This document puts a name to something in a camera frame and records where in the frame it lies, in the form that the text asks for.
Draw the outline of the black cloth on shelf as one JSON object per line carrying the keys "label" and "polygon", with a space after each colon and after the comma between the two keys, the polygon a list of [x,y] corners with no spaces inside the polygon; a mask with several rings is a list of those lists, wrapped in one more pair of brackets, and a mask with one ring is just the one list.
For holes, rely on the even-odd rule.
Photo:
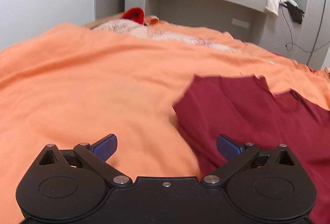
{"label": "black cloth on shelf", "polygon": [[290,17],[294,23],[302,24],[304,18],[304,11],[301,10],[298,6],[294,6],[290,2],[285,3],[286,8],[289,11]]}

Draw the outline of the pink patterned pillow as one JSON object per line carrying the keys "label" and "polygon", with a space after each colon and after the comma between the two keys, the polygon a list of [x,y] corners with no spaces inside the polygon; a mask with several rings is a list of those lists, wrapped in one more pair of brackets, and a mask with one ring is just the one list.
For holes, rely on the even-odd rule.
{"label": "pink patterned pillow", "polygon": [[201,45],[221,51],[243,52],[247,45],[234,39],[228,32],[222,33],[205,27],[187,27],[168,23],[151,16],[144,24],[129,19],[108,20],[94,27],[114,33],[129,34],[134,37],[154,41],[175,41],[191,45]]}

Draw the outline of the dark red shirt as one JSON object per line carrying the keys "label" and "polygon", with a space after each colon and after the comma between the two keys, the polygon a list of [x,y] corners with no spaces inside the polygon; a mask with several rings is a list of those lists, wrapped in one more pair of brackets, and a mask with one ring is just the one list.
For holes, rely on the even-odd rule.
{"label": "dark red shirt", "polygon": [[197,76],[173,108],[202,175],[225,164],[218,135],[264,149],[287,144],[317,189],[312,220],[329,223],[329,111],[294,90],[273,94],[266,79],[256,76]]}

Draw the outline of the white wall socket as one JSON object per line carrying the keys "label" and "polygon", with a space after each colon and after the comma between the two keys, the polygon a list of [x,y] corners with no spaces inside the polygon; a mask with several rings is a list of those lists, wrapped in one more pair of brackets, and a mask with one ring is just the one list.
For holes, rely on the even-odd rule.
{"label": "white wall socket", "polygon": [[232,25],[235,25],[237,27],[242,27],[242,28],[245,28],[245,29],[250,28],[250,23],[249,22],[246,22],[246,21],[243,21],[243,20],[240,20],[240,19],[237,19],[237,18],[232,18]]}

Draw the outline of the grey window desk unit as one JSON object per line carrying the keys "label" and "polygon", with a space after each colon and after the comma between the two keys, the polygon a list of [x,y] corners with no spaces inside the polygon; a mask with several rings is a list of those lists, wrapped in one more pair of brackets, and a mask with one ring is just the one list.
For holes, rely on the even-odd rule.
{"label": "grey window desk unit", "polygon": [[[294,23],[285,4],[278,17],[265,12],[267,0],[125,0],[125,8],[139,7],[148,15],[191,27],[228,32],[241,41],[318,69],[329,58],[329,0],[293,0],[305,15]],[[250,23],[245,29],[232,18]]]}

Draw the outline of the bright red cloth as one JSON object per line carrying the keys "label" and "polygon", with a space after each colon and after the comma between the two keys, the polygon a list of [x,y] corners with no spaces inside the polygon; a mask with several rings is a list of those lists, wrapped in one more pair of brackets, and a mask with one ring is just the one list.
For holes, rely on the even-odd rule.
{"label": "bright red cloth", "polygon": [[142,8],[131,8],[123,14],[123,19],[131,20],[138,24],[144,24],[144,10]]}

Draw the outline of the white cloth on shelf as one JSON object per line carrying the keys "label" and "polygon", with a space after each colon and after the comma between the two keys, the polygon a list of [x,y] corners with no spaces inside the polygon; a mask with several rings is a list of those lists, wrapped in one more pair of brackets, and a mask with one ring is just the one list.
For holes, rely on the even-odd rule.
{"label": "white cloth on shelf", "polygon": [[267,4],[265,6],[265,12],[269,15],[272,15],[273,17],[278,17],[278,11],[280,4],[285,4],[286,2],[289,2],[294,7],[298,7],[298,4],[293,0],[267,0]]}

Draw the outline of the orange bed sheet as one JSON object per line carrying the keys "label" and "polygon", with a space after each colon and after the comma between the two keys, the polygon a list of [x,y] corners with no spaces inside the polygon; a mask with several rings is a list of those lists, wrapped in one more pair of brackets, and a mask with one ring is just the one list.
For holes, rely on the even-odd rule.
{"label": "orange bed sheet", "polygon": [[43,147],[114,133],[110,164],[131,178],[199,176],[172,108],[195,75],[264,76],[329,108],[329,81],[244,43],[243,52],[59,25],[1,52],[1,223],[19,223],[15,192]]}

